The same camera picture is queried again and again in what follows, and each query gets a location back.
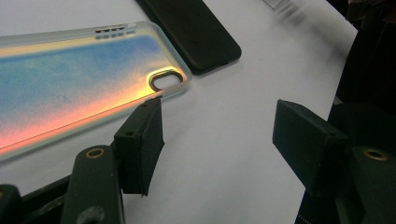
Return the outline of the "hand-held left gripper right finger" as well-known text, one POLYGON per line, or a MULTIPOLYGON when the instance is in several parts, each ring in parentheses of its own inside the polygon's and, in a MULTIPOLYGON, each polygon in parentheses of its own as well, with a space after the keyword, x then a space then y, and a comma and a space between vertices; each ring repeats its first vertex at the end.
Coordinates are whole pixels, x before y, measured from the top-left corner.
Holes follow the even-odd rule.
POLYGON ((272 140, 310 195, 336 194, 348 140, 344 133, 308 108, 278 100, 272 140))

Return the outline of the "white board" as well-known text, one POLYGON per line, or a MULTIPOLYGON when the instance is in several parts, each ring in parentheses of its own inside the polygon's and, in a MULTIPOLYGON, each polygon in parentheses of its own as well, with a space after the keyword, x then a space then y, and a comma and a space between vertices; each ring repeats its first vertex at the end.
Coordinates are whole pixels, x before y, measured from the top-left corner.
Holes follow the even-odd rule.
POLYGON ((327 0, 205 0, 242 50, 163 101, 164 148, 128 224, 293 224, 304 186, 272 143, 278 100, 330 113, 355 29, 327 0))

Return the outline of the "black phone case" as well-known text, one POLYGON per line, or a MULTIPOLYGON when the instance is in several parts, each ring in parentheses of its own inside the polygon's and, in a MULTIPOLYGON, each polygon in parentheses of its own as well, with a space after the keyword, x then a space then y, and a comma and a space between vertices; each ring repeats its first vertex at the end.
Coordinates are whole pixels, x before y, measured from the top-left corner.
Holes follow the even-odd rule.
POLYGON ((194 75, 237 61, 242 50, 203 0, 135 0, 194 75))

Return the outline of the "iridescent clear phone case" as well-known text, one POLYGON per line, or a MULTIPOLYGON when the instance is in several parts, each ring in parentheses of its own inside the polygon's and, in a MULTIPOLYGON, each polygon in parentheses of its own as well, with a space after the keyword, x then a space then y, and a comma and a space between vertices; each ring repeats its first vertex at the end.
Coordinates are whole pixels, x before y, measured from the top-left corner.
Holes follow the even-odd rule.
POLYGON ((190 80, 150 21, 0 36, 0 161, 184 91, 190 80))

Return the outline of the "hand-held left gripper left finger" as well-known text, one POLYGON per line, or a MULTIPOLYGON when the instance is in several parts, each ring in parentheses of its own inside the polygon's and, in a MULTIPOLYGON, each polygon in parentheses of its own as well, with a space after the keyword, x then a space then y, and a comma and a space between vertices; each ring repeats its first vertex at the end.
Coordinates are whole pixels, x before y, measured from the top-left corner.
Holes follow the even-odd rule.
POLYGON ((163 146, 162 102, 157 98, 139 105, 114 135, 124 194, 149 194, 163 146))

